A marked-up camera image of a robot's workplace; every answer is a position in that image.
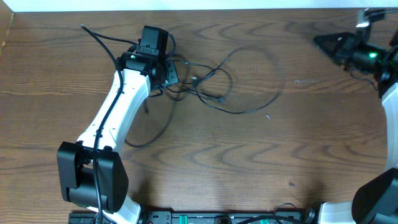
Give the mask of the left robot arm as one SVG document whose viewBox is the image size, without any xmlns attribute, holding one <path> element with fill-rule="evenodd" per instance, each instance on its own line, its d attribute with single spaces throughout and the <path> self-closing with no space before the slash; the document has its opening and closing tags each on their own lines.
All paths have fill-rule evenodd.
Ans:
<svg viewBox="0 0 398 224">
<path fill-rule="evenodd" d="M 138 223 L 141 206 L 128 196 L 129 179 L 121 160 L 124 140 L 141 104 L 153 92 L 178 83 L 166 51 L 172 34 L 144 26 L 142 36 L 120 57 L 106 53 L 115 67 L 112 87 L 94 120 L 75 142 L 57 151 L 62 198 L 94 211 L 92 223 Z"/>
</svg>

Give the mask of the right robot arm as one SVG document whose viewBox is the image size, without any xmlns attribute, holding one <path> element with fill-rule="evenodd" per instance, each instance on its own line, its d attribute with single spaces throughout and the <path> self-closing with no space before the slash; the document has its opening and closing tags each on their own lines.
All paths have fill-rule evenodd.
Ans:
<svg viewBox="0 0 398 224">
<path fill-rule="evenodd" d="M 360 187 L 353 199 L 324 202 L 317 223 L 397 223 L 397 37 L 389 49 L 369 43 L 370 22 L 356 32 L 317 35 L 313 41 L 336 65 L 373 75 L 386 116 L 386 161 L 382 174 Z"/>
</svg>

